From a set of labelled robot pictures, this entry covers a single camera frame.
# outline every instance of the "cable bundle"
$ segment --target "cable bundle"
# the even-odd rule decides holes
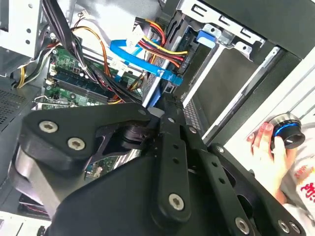
[[[112,79],[107,64],[105,46],[100,37],[93,30],[88,27],[78,27],[77,24],[75,28],[70,29],[56,0],[44,0],[43,11],[49,26],[56,34],[59,42],[73,57],[78,60],[78,62],[82,65],[82,69],[93,82],[98,83],[104,90],[109,89],[113,91],[117,97],[124,102],[141,103],[141,98],[139,96],[136,96]],[[73,30],[77,29],[90,31],[100,41],[104,55],[104,72],[84,59],[81,43],[78,37],[72,33]]]
[[[162,28],[155,22],[146,20],[150,23],[150,27],[154,29],[153,31],[157,32],[158,35],[161,37],[161,44],[158,45],[148,39],[146,36],[139,42],[139,46],[145,49],[146,51],[150,52],[154,56],[150,59],[150,63],[153,63],[155,56],[160,58],[166,59],[173,63],[176,67],[180,67],[180,64],[184,61],[185,55],[188,53],[187,51],[183,52],[172,52],[165,48],[163,48],[164,44],[166,43],[165,34]]]

